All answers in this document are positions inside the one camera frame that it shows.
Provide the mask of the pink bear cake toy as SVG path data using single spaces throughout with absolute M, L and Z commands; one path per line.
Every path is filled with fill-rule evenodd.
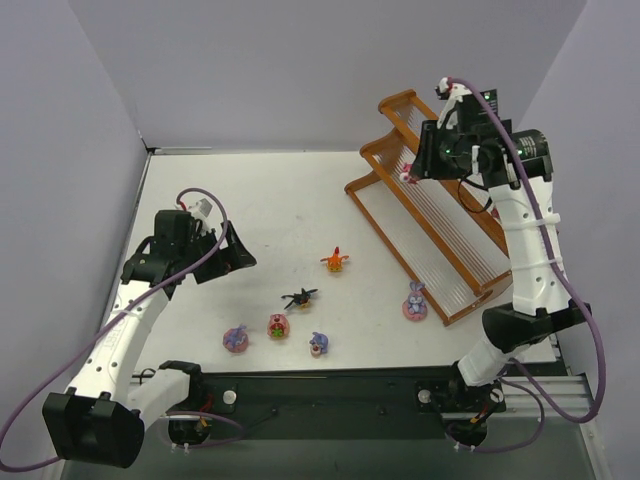
M 399 181 L 404 184 L 416 184 L 421 180 L 418 167 L 413 164 L 405 163 L 398 175 Z

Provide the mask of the pink bear strawberry toy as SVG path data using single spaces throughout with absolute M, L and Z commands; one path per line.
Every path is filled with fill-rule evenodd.
M 267 324 L 267 335 L 273 340 L 282 340 L 290 333 L 290 324 L 282 313 L 272 314 Z

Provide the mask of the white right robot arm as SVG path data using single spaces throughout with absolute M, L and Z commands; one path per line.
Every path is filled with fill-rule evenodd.
M 421 126 L 410 175 L 414 179 L 460 180 L 478 174 L 498 210 L 513 282 L 511 302 L 486 309 L 480 340 L 457 364 L 469 387 L 493 382 L 507 362 L 549 335 L 585 322 L 580 307 L 561 283 L 562 258 L 553 210 L 553 167 L 548 143 L 538 130 L 510 136 L 529 182 L 522 183 L 512 153 L 494 126 L 473 132 Z

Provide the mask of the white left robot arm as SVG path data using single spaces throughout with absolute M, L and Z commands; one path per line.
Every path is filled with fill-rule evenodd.
M 224 221 L 221 227 L 218 238 L 195 209 L 157 212 L 153 234 L 124 264 L 105 333 L 67 390 L 44 402 L 43 417 L 60 458 L 128 468 L 147 428 L 168 410 L 210 408 L 195 363 L 169 360 L 136 389 L 130 380 L 154 324 L 186 276 L 202 284 L 256 265 L 233 224 Z

